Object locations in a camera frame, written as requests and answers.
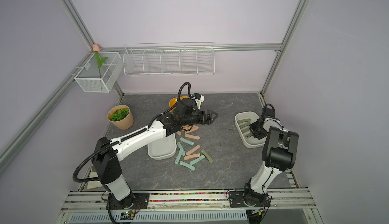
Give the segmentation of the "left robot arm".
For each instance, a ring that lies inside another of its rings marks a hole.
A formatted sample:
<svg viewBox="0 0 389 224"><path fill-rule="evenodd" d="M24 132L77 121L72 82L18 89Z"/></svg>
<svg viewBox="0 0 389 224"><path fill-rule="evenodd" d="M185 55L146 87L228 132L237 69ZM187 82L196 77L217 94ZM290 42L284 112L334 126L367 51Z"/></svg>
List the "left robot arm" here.
<svg viewBox="0 0 389 224"><path fill-rule="evenodd" d="M76 167L73 181L99 181L117 201L132 199L132 190L123 176L120 162L136 150L169 137L185 126L211 125L218 113L201 110L203 101L201 94L191 93L190 82L183 83L178 90L177 101L154 116L148 125L118 138L99 139L94 152Z"/></svg>

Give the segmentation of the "yellow storage box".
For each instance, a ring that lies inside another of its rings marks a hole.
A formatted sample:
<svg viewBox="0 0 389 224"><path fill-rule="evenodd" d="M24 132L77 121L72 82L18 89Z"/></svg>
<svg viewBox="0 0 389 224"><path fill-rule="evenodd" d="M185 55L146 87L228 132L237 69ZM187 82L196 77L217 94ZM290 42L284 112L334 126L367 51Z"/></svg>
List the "yellow storage box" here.
<svg viewBox="0 0 389 224"><path fill-rule="evenodd" d="M184 98L188 98L188 96L181 96L180 99L184 99ZM173 107L175 104L177 103L177 97L175 98L172 98L170 101L169 101L169 107Z"/></svg>

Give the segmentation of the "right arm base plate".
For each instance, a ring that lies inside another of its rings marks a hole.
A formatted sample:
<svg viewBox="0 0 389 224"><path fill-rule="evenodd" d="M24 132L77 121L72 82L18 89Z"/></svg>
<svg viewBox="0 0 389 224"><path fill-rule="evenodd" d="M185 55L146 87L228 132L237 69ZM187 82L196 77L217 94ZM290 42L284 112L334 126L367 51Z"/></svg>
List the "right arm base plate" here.
<svg viewBox="0 0 389 224"><path fill-rule="evenodd" d="M248 192L245 194L244 191L229 190L225 195L232 208L270 206L270 197L268 194L259 194L257 192Z"/></svg>

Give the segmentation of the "mint knife long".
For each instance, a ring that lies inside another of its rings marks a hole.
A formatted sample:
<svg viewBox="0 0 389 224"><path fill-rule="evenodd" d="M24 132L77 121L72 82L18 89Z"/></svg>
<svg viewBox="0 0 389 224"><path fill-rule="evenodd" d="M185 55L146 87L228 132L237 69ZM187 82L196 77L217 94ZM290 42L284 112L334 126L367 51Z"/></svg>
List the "mint knife long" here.
<svg viewBox="0 0 389 224"><path fill-rule="evenodd" d="M179 151L178 155L177 155L177 157L175 159L174 164L176 164L176 165L179 164L179 162L181 161L181 158L182 158L182 155L181 155L181 152Z"/></svg>

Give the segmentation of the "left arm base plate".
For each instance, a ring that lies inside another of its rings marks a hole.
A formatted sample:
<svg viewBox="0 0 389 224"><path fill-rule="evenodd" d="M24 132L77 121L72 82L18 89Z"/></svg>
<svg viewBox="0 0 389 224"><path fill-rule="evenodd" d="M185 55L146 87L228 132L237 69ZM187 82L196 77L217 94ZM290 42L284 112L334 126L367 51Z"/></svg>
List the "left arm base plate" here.
<svg viewBox="0 0 389 224"><path fill-rule="evenodd" d="M129 196L119 201L113 194L108 195L108 202L106 209L110 210L124 210L124 209L147 209L149 203L150 193L131 193Z"/></svg>

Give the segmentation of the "mint knife bottom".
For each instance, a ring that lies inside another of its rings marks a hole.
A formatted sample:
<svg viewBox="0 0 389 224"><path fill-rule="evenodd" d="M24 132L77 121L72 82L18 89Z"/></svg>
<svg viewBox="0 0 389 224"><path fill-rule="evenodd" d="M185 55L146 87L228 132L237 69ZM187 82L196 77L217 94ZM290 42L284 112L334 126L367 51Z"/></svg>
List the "mint knife bottom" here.
<svg viewBox="0 0 389 224"><path fill-rule="evenodd" d="M196 170L196 168L193 165L190 165L190 164L188 164L186 162L183 162L183 161L180 161L179 165L184 166L184 167L190 169L191 171L195 171Z"/></svg>

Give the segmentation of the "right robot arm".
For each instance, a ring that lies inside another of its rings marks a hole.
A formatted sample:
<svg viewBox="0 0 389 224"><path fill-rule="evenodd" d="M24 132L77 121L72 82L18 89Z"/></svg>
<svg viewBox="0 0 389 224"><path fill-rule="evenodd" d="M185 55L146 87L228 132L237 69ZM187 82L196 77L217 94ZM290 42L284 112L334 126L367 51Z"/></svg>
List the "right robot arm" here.
<svg viewBox="0 0 389 224"><path fill-rule="evenodd" d="M276 176L295 165L299 134L286 129L276 118L274 106L267 103L259 119L250 124L248 136L263 143L262 165L243 191L245 205L255 207L269 197L267 190Z"/></svg>

